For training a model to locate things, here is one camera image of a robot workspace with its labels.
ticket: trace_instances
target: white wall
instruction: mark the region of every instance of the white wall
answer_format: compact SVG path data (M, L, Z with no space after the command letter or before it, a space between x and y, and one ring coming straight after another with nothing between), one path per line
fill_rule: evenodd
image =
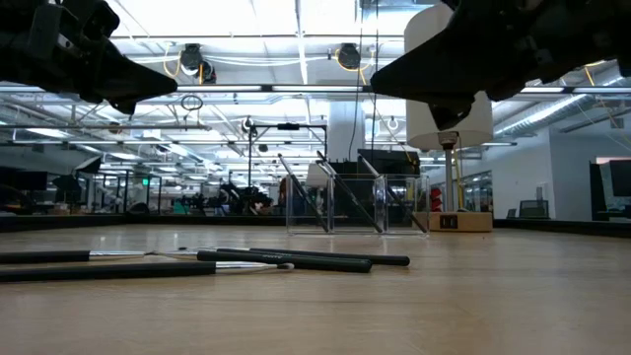
M619 142L627 144L620 136ZM556 216L565 221L592 221L590 162L596 157L631 157L631 151L604 134L581 136L551 133Z
M462 174L466 177L492 172L493 215L496 219L506 218L511 208L519 209L520 201L535 199L538 186L544 186L543 199L548 200L550 218L556 218L548 130L538 131L536 137L516 141L516 147L489 149L480 161L464 161ZM445 170L431 171L429 177L431 184L444 182Z

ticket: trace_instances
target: ceiling pipe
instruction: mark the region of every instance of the ceiling pipe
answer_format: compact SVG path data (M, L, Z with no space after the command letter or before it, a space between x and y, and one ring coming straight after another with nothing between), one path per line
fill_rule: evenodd
M602 85L604 83L610 83L618 78L620 78L620 72L617 67L613 67L598 75L595 79L598 85ZM612 87L627 86L628 83L629 80L623 78L613 84ZM587 82L582 84L586 86L590 85L590 83ZM582 94L553 103L538 104L512 116L509 119L506 119L501 125L496 124L494 127L496 136L498 136L498 132L500 133L500 137L506 135L516 136L525 133L532 133L542 127L548 126L575 114L579 114L581 113L581 110L586 111L591 109L596 103L597 101L594 95ZM544 116L541 118L538 117L538 119L534 122L527 122L525 120L529 117L536 117L538 114Z

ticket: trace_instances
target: fluorescent light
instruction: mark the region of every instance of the fluorescent light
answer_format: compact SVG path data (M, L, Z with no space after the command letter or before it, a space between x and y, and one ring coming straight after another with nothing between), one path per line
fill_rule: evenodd
M562 93L565 88L560 87L527 87L522 90L522 94L550 94Z
M172 144L172 141L124 141L123 144L127 145L140 145L140 144Z
M516 146L517 142L487 142L482 143L485 147L511 147Z
M275 85L273 92L302 92L302 93L335 93L335 92L361 92L363 87L344 85Z
M169 149L170 151L172 151L173 153L176 153L178 155L181 155L183 157L188 156L188 151L185 150L184 148L182 148L181 146L177 145L177 144L171 144L166 146L167 149Z
M135 156L133 154L127 154L127 153L109 153L111 156L116 157L118 159L124 159L124 160L136 160L136 159L140 159L140 157Z
M631 94L631 88L576 88L575 94Z
M14 144L63 144L62 141L11 141Z
M66 132L62 132L58 129L48 129L48 128L29 128L27 129L29 132L37 133L41 135L45 135L47 137L52 138L66 138L72 137L72 134L68 134Z
M118 141L70 141L70 144L115 145Z
M33 86L9 85L0 86L0 93L21 94L21 93L45 93L45 90Z
M179 93L238 93L259 92L260 85L180 85Z
M102 153L102 151L100 151L97 148L92 148L92 147L85 146L85 145L82 145L81 148L84 149L84 150L87 150L88 152L92 152L92 153L97 153L97 154Z

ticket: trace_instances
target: ceiling light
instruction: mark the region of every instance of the ceiling light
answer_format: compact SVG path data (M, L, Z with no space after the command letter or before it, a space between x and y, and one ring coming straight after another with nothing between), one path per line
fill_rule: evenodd
M260 85L180 85L177 87L179 93L249 93L261 90Z
M72 134L68 134L66 132L62 132L58 129L48 129L48 128L29 128L27 129L29 132L37 133L41 135L45 135L47 137L53 138L66 138L72 137Z
M487 142L482 143L484 147L511 147L516 146L517 142Z
M62 141L11 141L14 144L63 144Z
M109 153L111 156L116 157L118 159L124 159L124 160L136 160L136 159L140 159L140 157L135 156L133 154L127 154L127 153Z
M165 148L167 148L170 151L172 151L173 153L176 153L176 154L181 155L183 157L188 156L188 151L186 149L182 148L180 145L171 144L171 145L165 146Z
M527 87L522 90L522 94L550 94L563 93L565 88L561 87Z
M101 154L102 153L102 151L100 151L97 148L92 148L92 147L85 146L85 145L81 145L80 147L81 147L81 149L86 150L86 151L91 152L91 153L97 153L97 154Z
M172 144L172 141L124 141L123 144L127 145L140 145L140 144Z
M336 92L362 92L363 87L348 85L275 85L273 92L299 92L299 93L336 93Z
M631 88L576 88L575 94L631 94Z
M70 141L70 144L90 144L90 145L115 145L118 141Z
M100 171L101 174L110 174L110 175L119 175L122 174L123 171Z

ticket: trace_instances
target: ceiling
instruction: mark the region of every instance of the ceiling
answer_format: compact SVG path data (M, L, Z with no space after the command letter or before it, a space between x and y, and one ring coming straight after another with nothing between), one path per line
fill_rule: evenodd
M378 18L375 1L363 1L372 5L362 10L356 0L107 0L121 20L111 38L112 42L130 59L158 72L166 73L166 66L169 72L174 73L177 69L177 55L183 46L186 43L200 43L206 59L215 68L218 85L350 86L362 85L363 82L357 71L346 71L335 60L335 51L340 43L361 43L363 65L366 66L364 74L370 79L378 67L383 67L403 54L402 35L408 21L418 12L432 6L432 1L382 0L379 2ZM592 68L596 80L612 65L605 63ZM175 78L181 85L198 84L182 71ZM586 80L585 73L577 71L552 84L584 85ZM13 104L31 110L25 111L28 119L33 119L29 121L30 124L39 120L56 125L63 122L85 126L119 122L145 126L118 134L102 129L67 131L73 137L86 141L216 141L216 144L180 144L178 146L183 151L175 149L166 153L156 151L149 143L124 150L117 146L86 145L103 152L116 150L133 153L147 162L182 163L183 167L186 164L194 167L196 162L197 168L202 167L208 173L210 171L197 158L205 161L206 166L209 163L224 166L223 171L241 169L242 166L237 164L247 162L243 157L247 145L227 144L229 141L246 140L242 124L247 117L256 124L326 124L330 102L355 101L354 94L214 93L199 96L205 102L199 111L188 112L183 109L179 104L181 95L173 95L139 105L132 120L106 105L87 105L73 101L72 98L52 94L16 94L9 99L13 100ZM494 120L497 124L506 125L527 108L555 100L558 99L550 96L494 105ZM361 96L359 105L365 108L364 118L372 118L371 99ZM378 125L381 129L378 129L380 133L376 141L384 143L380 143L379 148L400 149L396 142L405 141L404 101L379 98L377 108L387 121L394 120L397 123L392 134L383 123ZM148 129L146 126L149 125L178 126L178 129ZM32 131L19 132L20 139L34 139L34 136L39 139L56 138L38 135ZM275 154L283 153L293 157L290 159L292 164L305 167L314 157L315 150L321 147L317 134L308 130L272 129L260 140L291 140L309 144L270 145L265 153L254 150L254 156L261 164L270 163L269 167L257 167L260 174L252 179L254 182L269 182L281 176L281 173L275 171L276 165L271 164ZM438 157L440 153L430 152L429 155ZM110 158L113 162L135 163ZM188 172L198 173L195 169Z

